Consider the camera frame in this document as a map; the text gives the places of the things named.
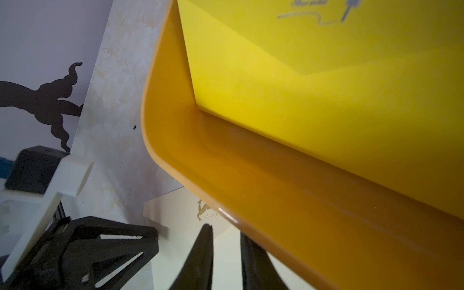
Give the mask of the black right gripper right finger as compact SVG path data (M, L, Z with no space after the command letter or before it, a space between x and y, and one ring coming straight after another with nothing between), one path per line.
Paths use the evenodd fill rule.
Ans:
M244 290L289 290L267 252L240 233L242 286Z

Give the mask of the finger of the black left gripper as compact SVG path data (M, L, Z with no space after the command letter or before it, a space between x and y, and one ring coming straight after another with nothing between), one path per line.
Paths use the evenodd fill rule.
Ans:
M3 290L120 290L159 252L154 227L88 216L54 221L13 273Z

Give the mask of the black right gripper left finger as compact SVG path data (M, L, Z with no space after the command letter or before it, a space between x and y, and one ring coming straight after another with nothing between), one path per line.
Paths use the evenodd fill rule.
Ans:
M213 259L213 227L204 224L170 290L211 290Z

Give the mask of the cream envelope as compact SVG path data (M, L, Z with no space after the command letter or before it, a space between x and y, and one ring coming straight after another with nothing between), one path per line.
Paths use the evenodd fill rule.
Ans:
M240 231L185 187L146 202L143 215L159 234L159 253L152 259L157 290L171 287L204 224L213 227L212 288L242 289Z

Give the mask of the yellow envelope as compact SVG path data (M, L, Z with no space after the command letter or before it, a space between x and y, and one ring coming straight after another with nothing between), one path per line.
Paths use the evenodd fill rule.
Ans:
M462 1L179 1L196 104L464 215Z

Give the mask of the yellow plastic storage box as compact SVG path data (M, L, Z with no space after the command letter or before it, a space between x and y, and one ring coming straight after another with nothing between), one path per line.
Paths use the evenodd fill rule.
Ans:
M315 288L464 287L462 219L200 111L176 1L141 127L154 162Z

